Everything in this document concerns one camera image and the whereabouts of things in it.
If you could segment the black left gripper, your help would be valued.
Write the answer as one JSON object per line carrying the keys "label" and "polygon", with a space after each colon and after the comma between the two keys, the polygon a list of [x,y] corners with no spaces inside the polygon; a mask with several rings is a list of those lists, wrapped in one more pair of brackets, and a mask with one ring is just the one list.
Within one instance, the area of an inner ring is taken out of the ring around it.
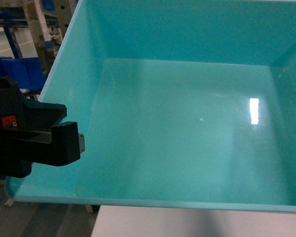
{"label": "black left gripper", "polygon": [[65,166],[80,159],[85,138],[63,104],[28,99],[16,80],[0,78],[0,174],[24,178],[33,163]]}

